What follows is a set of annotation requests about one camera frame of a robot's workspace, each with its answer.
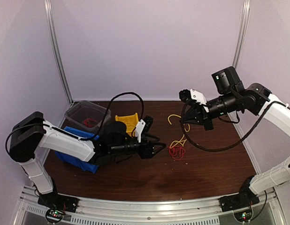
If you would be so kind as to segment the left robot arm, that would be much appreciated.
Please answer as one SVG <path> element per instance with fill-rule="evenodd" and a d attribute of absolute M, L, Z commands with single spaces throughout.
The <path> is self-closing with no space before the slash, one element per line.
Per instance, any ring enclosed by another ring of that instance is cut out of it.
<path fill-rule="evenodd" d="M 37 148 L 52 149 L 93 165 L 103 165 L 117 156 L 138 154 L 150 159 L 165 149 L 166 144 L 148 133 L 153 119 L 141 119 L 133 133 L 126 132 L 126 124 L 112 121 L 101 126 L 101 135 L 85 138 L 62 130 L 46 121 L 41 112 L 34 112 L 16 124 L 5 141 L 5 150 L 34 183 L 44 200 L 52 208 L 62 204 L 55 192 L 53 179 L 35 156 Z"/>

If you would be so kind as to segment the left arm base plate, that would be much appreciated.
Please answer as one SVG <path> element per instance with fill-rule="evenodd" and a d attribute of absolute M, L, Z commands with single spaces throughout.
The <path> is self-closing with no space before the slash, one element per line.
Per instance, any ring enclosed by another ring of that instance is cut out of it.
<path fill-rule="evenodd" d="M 55 192 L 49 194 L 39 194 L 38 204 L 61 212 L 75 213 L 79 199 L 76 197 L 60 195 Z"/>

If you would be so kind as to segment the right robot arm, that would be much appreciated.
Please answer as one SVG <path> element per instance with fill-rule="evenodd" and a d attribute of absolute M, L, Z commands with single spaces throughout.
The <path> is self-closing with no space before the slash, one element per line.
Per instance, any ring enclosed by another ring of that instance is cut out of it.
<path fill-rule="evenodd" d="M 222 152 L 230 150 L 251 135 L 254 140 L 261 139 L 258 145 L 263 150 L 270 149 L 270 155 L 282 153 L 286 158 L 278 165 L 268 167 L 248 178 L 236 195 L 235 202 L 245 207 L 257 196 L 271 188 L 290 182 L 290 152 L 282 147 L 274 150 L 275 143 L 282 135 L 290 139 L 290 106 L 280 100 L 270 89 L 254 82 L 244 87 L 241 78 L 233 66 L 212 74 L 212 79 L 219 96 L 207 100 L 205 95 L 195 89 L 184 89 L 179 92 L 183 102 L 180 126 L 187 141 L 195 148 L 205 152 Z M 213 120 L 233 112 L 249 112 L 257 117 L 252 127 L 235 143 L 218 148 L 208 148 L 196 143 L 186 133 L 184 125 L 200 125 L 204 130 L 212 130 Z"/>

